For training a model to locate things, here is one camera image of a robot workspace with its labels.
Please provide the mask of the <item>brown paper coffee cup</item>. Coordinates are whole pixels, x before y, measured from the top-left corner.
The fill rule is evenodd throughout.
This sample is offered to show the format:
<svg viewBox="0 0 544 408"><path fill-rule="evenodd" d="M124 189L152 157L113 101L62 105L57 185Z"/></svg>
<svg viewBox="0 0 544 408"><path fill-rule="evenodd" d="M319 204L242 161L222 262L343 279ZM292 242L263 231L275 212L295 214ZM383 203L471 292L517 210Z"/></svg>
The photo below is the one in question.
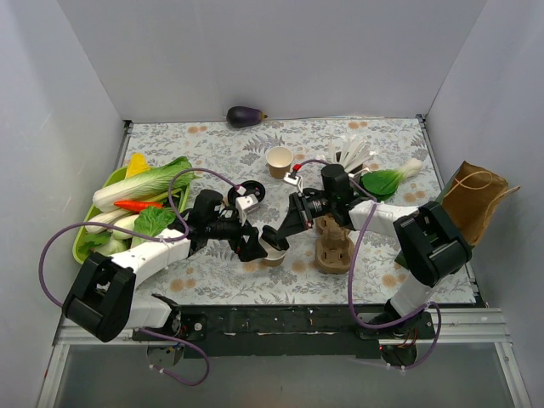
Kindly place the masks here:
<svg viewBox="0 0 544 408"><path fill-rule="evenodd" d="M259 244L266 251L266 256L261 259L261 262L269 267L276 267L282 264L286 250L278 250L266 242L263 238L259 239Z"/></svg>

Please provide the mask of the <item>black coffee cup lid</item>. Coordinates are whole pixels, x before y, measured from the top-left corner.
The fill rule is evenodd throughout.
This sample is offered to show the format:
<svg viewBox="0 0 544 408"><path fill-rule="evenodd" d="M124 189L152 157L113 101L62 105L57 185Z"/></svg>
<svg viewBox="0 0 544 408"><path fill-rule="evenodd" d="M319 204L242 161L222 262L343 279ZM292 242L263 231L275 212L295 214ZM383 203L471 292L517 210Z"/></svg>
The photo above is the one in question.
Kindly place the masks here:
<svg viewBox="0 0 544 408"><path fill-rule="evenodd" d="M276 240L274 235L262 232L259 236L259 244L266 251L267 258L279 258L289 249L286 240Z"/></svg>

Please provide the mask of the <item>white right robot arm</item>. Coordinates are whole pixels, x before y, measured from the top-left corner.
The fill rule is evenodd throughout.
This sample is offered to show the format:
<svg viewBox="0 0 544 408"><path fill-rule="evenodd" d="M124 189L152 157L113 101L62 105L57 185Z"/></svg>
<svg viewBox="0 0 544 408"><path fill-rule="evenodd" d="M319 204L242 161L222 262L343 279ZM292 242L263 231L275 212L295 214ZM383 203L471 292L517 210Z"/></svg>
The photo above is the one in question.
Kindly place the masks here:
<svg viewBox="0 0 544 408"><path fill-rule="evenodd" d="M339 164L324 164L322 190L290 194L289 207L279 229L264 226L259 243L265 258L282 257L287 237L309 230L315 219L330 215L336 223L364 235L370 231L392 236L400 245L409 276L387 301L385 310L359 326L404 337L416 326L415 317L432 306L436 286L456 273L472 257L472 248L444 208L435 201L420 207L398 207L377 201L369 193L357 194L359 186Z"/></svg>

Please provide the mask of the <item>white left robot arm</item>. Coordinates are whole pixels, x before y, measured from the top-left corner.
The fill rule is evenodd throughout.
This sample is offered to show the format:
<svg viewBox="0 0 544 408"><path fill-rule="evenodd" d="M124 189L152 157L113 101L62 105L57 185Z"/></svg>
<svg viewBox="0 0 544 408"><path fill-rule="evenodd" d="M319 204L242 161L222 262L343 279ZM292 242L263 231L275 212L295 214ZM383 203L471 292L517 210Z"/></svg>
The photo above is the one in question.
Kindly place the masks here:
<svg viewBox="0 0 544 408"><path fill-rule="evenodd" d="M133 305L135 289L170 264L185 260L210 240L226 241L242 261L266 258L259 231L247 221L247 211L256 207L261 189L236 186L233 205L225 207L214 190L203 190L187 213L187 225L169 224L156 241L147 241L112 256L94 253L83 263L62 306L68 320L107 343L126 327L151 327L164 340L175 338L180 318L172 313L174 304L160 298Z"/></svg>

